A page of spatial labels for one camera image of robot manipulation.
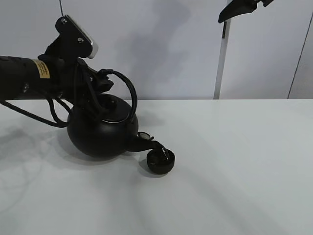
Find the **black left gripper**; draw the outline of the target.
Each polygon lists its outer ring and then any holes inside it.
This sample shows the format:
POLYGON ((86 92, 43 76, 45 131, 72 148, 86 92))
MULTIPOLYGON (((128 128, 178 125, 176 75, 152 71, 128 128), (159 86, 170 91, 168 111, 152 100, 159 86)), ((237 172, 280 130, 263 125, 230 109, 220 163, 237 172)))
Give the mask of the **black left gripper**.
POLYGON ((37 89, 56 97, 74 99, 74 107, 81 109, 93 121, 101 118, 101 105, 96 93, 108 92, 114 83, 109 80, 106 70, 96 71, 89 66, 79 68, 79 63, 87 57, 87 41, 82 43, 55 40, 40 55, 46 63, 50 78, 40 78, 37 89))

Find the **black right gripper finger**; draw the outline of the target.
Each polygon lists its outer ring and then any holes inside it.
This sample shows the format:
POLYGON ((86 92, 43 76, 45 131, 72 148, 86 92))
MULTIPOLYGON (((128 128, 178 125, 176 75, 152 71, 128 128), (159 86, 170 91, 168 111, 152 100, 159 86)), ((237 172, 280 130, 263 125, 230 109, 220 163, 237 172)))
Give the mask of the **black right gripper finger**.
POLYGON ((233 17, 254 12, 259 2, 262 2, 263 7, 267 7, 273 0, 232 0, 219 14, 218 23, 221 24, 233 17))

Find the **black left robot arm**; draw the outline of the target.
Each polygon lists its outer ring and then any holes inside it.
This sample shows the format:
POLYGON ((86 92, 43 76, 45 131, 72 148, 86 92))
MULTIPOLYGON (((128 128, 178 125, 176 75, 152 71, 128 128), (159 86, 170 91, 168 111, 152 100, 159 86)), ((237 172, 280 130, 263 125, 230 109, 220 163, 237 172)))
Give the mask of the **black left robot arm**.
POLYGON ((57 38, 37 59, 2 56, 0 58, 0 103, 22 115, 50 126, 64 128, 55 111, 59 103, 70 116, 73 110, 66 102, 89 112, 92 118, 116 107, 115 98, 106 95, 113 82, 105 71, 95 71, 84 61, 93 45, 66 42, 57 38), (53 120, 47 120, 10 103, 11 100, 45 99, 53 120))

